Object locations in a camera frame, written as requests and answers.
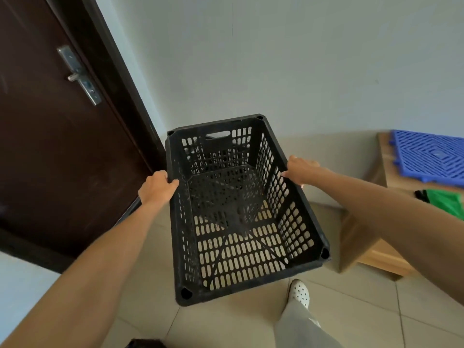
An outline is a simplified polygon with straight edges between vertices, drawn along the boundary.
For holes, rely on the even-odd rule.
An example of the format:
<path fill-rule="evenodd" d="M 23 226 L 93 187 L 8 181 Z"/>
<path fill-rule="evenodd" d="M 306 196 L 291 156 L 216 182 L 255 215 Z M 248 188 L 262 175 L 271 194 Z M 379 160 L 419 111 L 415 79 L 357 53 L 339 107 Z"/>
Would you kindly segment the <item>blue plastic grid mat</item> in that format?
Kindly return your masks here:
<path fill-rule="evenodd" d="M 464 138 L 392 130 L 389 143 L 401 176 L 464 188 Z"/>

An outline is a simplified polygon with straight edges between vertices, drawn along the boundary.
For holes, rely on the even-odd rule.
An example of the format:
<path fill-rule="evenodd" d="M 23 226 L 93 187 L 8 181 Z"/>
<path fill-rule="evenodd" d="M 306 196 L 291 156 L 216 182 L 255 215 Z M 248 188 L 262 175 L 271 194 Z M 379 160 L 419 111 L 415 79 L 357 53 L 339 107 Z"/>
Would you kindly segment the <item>black perforated plastic crate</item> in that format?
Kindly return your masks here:
<path fill-rule="evenodd" d="M 177 304 L 320 268 L 330 245 L 265 116 L 176 128 L 165 142 Z"/>

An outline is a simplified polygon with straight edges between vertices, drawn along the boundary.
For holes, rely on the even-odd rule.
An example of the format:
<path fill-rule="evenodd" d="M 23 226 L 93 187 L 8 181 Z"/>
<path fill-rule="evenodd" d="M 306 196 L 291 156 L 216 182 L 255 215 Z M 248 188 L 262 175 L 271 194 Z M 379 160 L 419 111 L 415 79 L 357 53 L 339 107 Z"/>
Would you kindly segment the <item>light wooden bench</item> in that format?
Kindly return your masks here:
<path fill-rule="evenodd" d="M 415 198 L 415 191 L 437 189 L 458 193 L 464 207 L 464 188 L 423 183 L 402 177 L 395 166 L 396 152 L 390 144 L 391 131 L 377 134 L 378 155 L 365 180 Z M 416 270 L 387 242 L 375 237 L 350 212 L 341 220 L 339 273 L 356 263 L 366 264 L 399 276 L 407 276 Z"/>

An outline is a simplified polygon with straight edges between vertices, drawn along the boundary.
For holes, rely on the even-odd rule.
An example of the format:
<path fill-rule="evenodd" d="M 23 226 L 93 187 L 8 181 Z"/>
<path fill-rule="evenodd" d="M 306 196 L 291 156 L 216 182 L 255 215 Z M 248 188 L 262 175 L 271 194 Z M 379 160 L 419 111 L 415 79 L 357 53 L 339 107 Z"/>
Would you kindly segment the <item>white perforated clog shoe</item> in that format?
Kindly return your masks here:
<path fill-rule="evenodd" d="M 287 295 L 287 304 L 297 302 L 301 304 L 306 310 L 310 305 L 310 294 L 306 285 L 299 279 L 293 279 L 290 282 Z"/>

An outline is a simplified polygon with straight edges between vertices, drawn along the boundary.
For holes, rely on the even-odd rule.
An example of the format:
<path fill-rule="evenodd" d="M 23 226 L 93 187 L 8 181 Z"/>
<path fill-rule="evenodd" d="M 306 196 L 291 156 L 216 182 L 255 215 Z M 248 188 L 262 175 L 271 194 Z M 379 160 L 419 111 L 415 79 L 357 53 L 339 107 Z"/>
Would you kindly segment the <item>dark brown door frame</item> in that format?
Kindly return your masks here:
<path fill-rule="evenodd" d="M 48 2 L 71 35 L 74 45 L 86 57 L 108 101 L 134 140 L 150 174 L 157 169 L 165 169 L 165 149 L 96 0 Z M 126 219 L 140 205 L 137 196 L 113 226 Z M 81 254 L 77 257 L 65 256 L 17 236 L 0 225 L 0 254 L 3 253 L 57 273 L 64 272 Z"/>

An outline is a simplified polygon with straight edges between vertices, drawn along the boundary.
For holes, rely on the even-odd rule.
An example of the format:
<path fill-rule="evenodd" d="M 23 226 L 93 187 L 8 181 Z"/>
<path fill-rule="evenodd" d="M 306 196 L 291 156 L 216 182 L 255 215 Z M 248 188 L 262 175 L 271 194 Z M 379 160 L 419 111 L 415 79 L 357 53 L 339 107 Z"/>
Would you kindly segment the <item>green cloth bag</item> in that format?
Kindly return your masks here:
<path fill-rule="evenodd" d="M 423 189 L 414 192 L 415 198 L 431 204 L 464 221 L 464 204 L 461 195 L 437 189 Z"/>

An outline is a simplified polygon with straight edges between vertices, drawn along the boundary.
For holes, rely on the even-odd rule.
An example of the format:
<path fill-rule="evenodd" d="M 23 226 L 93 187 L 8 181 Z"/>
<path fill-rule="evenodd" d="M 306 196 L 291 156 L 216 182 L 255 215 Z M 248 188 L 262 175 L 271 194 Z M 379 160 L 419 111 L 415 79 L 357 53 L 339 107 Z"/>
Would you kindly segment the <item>person's grey trouser leg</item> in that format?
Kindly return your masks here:
<path fill-rule="evenodd" d="M 319 327 L 296 299 L 290 299 L 274 326 L 275 348 L 343 348 Z"/>

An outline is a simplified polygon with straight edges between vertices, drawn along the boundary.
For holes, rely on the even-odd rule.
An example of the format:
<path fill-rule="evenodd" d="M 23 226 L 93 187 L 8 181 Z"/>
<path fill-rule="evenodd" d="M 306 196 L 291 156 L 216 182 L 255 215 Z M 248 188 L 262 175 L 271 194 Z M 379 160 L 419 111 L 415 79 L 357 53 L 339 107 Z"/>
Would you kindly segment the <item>person's right forearm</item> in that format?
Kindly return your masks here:
<path fill-rule="evenodd" d="M 308 181 L 464 306 L 464 221 L 385 187 L 312 168 Z"/>

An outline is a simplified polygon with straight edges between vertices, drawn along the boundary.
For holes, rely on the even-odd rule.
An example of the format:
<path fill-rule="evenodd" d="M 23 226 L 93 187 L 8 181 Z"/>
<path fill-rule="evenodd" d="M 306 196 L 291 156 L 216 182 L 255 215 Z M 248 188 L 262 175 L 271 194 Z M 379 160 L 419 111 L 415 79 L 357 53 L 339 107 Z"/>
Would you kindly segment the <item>dark brown door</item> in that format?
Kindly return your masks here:
<path fill-rule="evenodd" d="M 57 52 L 68 45 L 102 102 Z M 48 0 L 0 0 L 0 225 L 77 257 L 113 227 L 150 174 Z"/>

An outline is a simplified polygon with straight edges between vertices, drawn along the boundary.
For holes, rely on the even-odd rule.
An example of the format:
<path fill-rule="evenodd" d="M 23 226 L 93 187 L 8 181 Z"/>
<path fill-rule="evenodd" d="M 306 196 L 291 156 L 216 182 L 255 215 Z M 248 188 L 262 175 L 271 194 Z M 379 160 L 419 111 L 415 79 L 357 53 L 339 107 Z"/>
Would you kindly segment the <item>dark object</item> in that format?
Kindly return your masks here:
<path fill-rule="evenodd" d="M 166 348 L 159 339 L 134 338 L 124 348 Z"/>

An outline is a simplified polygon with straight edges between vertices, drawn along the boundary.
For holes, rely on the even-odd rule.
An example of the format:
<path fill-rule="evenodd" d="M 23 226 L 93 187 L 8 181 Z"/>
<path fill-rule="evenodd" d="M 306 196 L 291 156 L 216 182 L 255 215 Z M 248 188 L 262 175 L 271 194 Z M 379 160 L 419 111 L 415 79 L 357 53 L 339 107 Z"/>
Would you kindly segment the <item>person's left forearm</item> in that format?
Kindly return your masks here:
<path fill-rule="evenodd" d="M 91 244 L 0 348 L 100 348 L 148 231 L 164 204 L 146 201 Z"/>

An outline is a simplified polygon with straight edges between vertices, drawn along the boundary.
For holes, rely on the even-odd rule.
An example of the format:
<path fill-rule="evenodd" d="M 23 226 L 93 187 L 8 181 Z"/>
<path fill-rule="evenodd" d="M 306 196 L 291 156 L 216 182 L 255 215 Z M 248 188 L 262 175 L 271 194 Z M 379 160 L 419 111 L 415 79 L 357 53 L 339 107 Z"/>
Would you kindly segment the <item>person's left hand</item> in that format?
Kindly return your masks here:
<path fill-rule="evenodd" d="M 162 208 L 168 203 L 176 192 L 167 188 L 169 182 L 171 181 L 166 170 L 159 170 L 148 176 L 138 191 L 142 205 Z"/>

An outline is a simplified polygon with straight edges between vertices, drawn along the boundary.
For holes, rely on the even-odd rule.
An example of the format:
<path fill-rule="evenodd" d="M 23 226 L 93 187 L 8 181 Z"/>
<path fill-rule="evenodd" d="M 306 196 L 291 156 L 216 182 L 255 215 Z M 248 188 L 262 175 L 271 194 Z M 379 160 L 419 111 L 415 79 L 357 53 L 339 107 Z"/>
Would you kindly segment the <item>person's right hand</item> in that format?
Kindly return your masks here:
<path fill-rule="evenodd" d="M 294 178 L 289 179 L 293 183 L 304 186 L 313 186 L 318 173 L 321 171 L 321 166 L 318 162 L 313 160 L 307 160 L 295 155 L 291 155 L 288 158 L 287 169 L 294 173 Z"/>

